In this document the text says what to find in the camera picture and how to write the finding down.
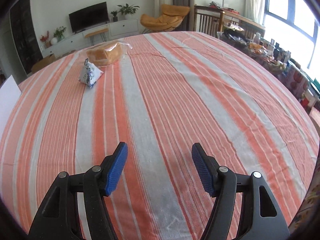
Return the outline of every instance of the striped tablecloth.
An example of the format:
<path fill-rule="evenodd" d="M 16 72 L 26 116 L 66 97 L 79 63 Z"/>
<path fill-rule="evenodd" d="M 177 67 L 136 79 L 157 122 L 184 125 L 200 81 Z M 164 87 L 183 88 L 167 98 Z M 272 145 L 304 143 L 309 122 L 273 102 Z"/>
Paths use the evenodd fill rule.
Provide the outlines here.
<path fill-rule="evenodd" d="M 319 137 L 290 92 L 246 55 L 202 33 L 126 38 L 121 62 L 78 82 L 76 52 L 20 85 L 0 142 L 0 192 L 28 231 L 60 171 L 87 171 L 127 142 L 116 191 L 106 198 L 119 239 L 198 240 L 213 199 L 191 158 L 200 142 L 234 172 L 260 171 L 289 223 L 311 181 Z M 237 196 L 229 238 L 236 236 Z M 90 239 L 83 195 L 79 212 Z"/>

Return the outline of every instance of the white tv cabinet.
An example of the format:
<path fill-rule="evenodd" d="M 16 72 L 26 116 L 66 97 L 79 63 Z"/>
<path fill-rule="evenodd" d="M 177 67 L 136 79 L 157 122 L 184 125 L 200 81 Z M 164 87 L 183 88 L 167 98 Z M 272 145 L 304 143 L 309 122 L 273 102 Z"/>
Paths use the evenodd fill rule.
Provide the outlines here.
<path fill-rule="evenodd" d="M 86 36 L 88 33 L 105 29 L 106 27 L 109 29 L 109 31 L 106 33 L 106 38 L 109 41 L 139 34 L 137 19 L 108 23 L 74 34 L 70 37 L 66 37 L 57 44 L 42 50 L 42 56 L 47 57 L 50 54 L 54 54 L 56 57 L 60 57 L 72 50 L 80 50 L 90 47 L 90 38 L 85 38 L 84 36 Z M 98 44 L 101 42 L 103 42 L 103 40 L 100 35 L 96 35 L 94 37 L 94 43 Z"/>

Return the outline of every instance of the bread in plastic bag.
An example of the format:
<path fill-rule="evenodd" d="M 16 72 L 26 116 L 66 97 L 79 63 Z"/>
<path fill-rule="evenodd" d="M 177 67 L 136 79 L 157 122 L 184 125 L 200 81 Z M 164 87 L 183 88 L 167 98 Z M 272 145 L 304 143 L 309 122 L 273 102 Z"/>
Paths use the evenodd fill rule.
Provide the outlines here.
<path fill-rule="evenodd" d="M 122 41 L 110 41 L 87 49 L 89 61 L 96 66 L 107 66 L 121 59 L 132 46 Z"/>
<path fill-rule="evenodd" d="M 103 72 L 98 69 L 93 63 L 85 60 L 84 66 L 79 76 L 81 83 L 87 84 L 90 88 L 96 83 L 96 81 L 102 76 Z"/>

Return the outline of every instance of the white flower pot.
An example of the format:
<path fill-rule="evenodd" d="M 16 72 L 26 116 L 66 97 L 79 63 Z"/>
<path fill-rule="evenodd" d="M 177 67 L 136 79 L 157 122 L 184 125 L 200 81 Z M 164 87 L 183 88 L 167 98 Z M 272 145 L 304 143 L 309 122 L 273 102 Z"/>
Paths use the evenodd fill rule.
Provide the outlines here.
<path fill-rule="evenodd" d="M 129 13 L 129 14 L 124 15 L 124 18 L 125 18 L 126 20 L 135 19 L 135 15 Z"/>
<path fill-rule="evenodd" d="M 55 38 L 55 37 L 53 37 L 53 38 L 51 39 L 51 41 L 50 41 L 51 45 L 54 45 L 54 44 L 56 44 L 57 42 L 58 42 L 58 39 Z"/>

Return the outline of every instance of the blue gripper pad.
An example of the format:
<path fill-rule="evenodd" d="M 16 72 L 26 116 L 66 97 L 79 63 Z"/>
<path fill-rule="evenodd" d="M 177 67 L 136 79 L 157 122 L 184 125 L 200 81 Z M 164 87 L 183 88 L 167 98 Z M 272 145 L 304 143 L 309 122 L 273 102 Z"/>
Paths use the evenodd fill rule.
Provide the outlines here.
<path fill-rule="evenodd" d="M 115 191 L 118 181 L 120 179 L 125 161 L 128 157 L 128 145 L 125 143 L 124 146 L 118 152 L 113 164 L 107 175 L 107 183 L 105 187 L 105 192 L 107 196 Z"/>
<path fill-rule="evenodd" d="M 196 169 L 198 171 L 198 175 L 200 177 L 204 191 L 208 192 L 210 196 L 213 196 L 213 194 L 215 193 L 215 190 L 213 188 L 213 177 L 207 165 L 205 164 L 205 161 L 201 156 L 201 153 L 196 147 L 196 144 L 192 146 L 191 155 L 193 163 L 195 164 Z"/>

